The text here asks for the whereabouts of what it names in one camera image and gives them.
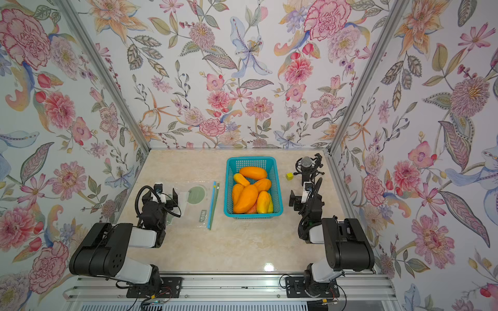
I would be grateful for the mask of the clear blue-zip bag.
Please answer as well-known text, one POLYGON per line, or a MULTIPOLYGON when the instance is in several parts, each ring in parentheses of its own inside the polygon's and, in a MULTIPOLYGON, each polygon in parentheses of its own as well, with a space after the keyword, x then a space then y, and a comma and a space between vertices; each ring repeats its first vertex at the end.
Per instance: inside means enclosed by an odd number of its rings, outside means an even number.
POLYGON ((166 183, 163 192, 167 199, 174 198, 178 207, 173 212, 180 215, 167 216, 167 226, 186 229, 209 229, 211 208, 215 194, 214 181, 180 181, 166 183))

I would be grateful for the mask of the teal plastic basket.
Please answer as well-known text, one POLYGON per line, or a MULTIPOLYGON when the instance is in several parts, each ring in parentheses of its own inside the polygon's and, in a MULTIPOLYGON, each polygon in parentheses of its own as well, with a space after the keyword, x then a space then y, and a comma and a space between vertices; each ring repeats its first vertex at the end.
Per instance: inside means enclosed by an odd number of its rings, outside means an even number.
POLYGON ((228 159, 224 214, 230 218, 257 219, 282 213, 276 160, 263 156, 228 159))

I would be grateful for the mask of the large orange mango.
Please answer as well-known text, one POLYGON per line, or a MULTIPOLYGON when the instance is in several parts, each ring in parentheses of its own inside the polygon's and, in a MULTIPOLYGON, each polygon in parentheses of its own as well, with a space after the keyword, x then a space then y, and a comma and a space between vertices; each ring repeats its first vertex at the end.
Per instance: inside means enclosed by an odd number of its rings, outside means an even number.
POLYGON ((233 206, 235 214, 245 214, 257 201, 259 192, 254 185, 245 187, 240 195, 236 206, 233 206))

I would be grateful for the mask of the small yellow-orange mango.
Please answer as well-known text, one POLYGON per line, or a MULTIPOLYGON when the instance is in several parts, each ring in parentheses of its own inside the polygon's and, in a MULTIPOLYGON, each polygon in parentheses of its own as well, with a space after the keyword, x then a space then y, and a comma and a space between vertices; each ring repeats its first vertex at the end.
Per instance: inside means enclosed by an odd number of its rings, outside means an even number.
POLYGON ((247 187, 250 185, 250 182, 240 173, 237 173, 233 176, 233 180, 236 184, 242 185, 243 187, 247 187))

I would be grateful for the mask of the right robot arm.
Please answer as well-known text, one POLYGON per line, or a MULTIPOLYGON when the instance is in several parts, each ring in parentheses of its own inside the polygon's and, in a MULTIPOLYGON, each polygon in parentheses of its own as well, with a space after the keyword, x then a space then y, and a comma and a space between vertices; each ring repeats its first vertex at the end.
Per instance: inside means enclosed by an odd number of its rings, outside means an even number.
POLYGON ((337 299, 342 290, 337 284, 347 270, 362 272, 374 267, 372 247, 356 218, 340 220, 337 216, 322 216, 325 202, 319 194, 322 179, 303 183, 303 193, 290 194, 289 205, 302 217, 298 237, 308 244, 323 245, 322 260, 311 263, 303 276, 285 278, 288 298, 337 299))

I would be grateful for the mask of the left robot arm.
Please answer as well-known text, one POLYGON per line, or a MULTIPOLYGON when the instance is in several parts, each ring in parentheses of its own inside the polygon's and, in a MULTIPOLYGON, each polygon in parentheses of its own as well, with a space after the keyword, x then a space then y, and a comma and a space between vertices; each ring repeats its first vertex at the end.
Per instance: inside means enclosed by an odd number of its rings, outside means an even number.
POLYGON ((180 218, 178 193, 163 191, 163 185, 143 186, 135 199, 137 224, 94 224, 70 260, 73 275, 102 277, 125 282, 143 293, 163 286, 159 269, 127 256, 130 248, 159 248, 165 240, 167 217, 180 218))

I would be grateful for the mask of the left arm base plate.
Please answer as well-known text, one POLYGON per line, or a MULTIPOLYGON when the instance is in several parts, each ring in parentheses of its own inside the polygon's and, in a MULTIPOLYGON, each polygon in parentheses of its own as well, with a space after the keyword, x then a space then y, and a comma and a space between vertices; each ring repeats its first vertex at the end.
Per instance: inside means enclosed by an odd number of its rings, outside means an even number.
POLYGON ((126 298, 179 298, 183 278, 160 277, 144 285, 130 285, 126 298))

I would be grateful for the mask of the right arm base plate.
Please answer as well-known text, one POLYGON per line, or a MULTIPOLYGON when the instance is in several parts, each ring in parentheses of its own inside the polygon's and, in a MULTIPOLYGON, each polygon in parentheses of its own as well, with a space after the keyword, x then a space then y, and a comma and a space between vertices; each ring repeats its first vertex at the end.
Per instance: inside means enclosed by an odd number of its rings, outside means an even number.
POLYGON ((288 298, 332 299, 341 296, 336 281, 319 283, 297 276, 286 276, 284 280, 284 289, 288 298))

